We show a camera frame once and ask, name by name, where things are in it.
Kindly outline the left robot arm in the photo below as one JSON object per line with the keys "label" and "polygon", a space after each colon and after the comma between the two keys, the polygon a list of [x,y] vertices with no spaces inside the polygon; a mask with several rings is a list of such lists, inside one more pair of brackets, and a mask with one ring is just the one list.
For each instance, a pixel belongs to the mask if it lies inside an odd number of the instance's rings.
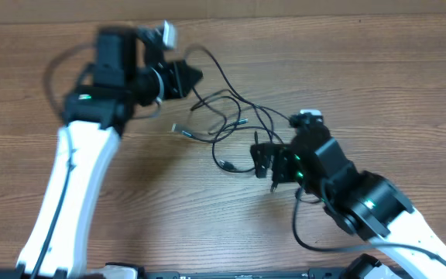
{"label": "left robot arm", "polygon": [[13,268],[0,278],[80,278],[108,166],[137,106],[187,97],[202,73],[185,60],[166,61],[177,30],[103,26],[91,44],[94,61],[57,107],[62,121],[55,161],[36,223]]}

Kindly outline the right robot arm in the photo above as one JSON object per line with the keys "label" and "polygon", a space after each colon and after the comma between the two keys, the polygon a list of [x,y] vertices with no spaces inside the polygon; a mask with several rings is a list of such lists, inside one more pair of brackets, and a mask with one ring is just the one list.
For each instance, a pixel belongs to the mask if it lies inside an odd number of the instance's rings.
{"label": "right robot arm", "polygon": [[446,245],[412,201],[379,174],[357,171],[322,124],[296,127],[288,144],[260,143],[250,152],[257,177],[273,172],[273,183],[297,182],[313,194],[338,227],[364,244],[331,252],[377,249],[413,278],[446,278]]}

